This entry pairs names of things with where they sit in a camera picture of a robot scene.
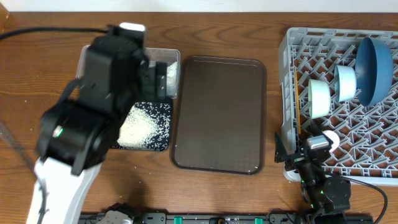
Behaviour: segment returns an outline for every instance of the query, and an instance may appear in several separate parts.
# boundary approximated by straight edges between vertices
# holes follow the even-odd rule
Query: white wall
[[[398,12],[398,0],[0,0],[8,11]]]

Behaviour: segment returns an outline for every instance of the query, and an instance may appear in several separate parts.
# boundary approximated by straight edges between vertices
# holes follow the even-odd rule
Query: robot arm
[[[84,76],[44,113],[35,165],[38,180],[27,223],[77,223],[87,191],[136,101],[166,96],[165,63],[148,70],[145,27],[122,23],[88,47]],[[80,87],[76,101],[70,93]]]

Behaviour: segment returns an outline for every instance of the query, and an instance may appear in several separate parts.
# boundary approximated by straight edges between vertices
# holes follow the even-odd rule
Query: blue bowl
[[[393,74],[390,48],[381,40],[366,37],[359,45],[355,61],[356,86],[363,106],[381,102],[391,89]]]

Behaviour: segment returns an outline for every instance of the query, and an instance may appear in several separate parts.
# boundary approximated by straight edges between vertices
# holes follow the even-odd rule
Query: clear plastic container
[[[77,66],[76,77],[81,78],[84,73],[84,62],[86,60],[86,51],[89,45],[81,50],[79,64]],[[155,66],[156,61],[167,63],[167,96],[175,99],[178,95],[178,84],[180,83],[180,52],[175,49],[157,49],[146,48],[146,54],[150,59],[149,66]]]

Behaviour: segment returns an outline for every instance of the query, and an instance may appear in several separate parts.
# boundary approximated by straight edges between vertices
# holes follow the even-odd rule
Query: green led
[[[61,130],[58,132],[57,137],[59,137],[61,135],[62,131],[63,131],[63,128],[61,128]]]

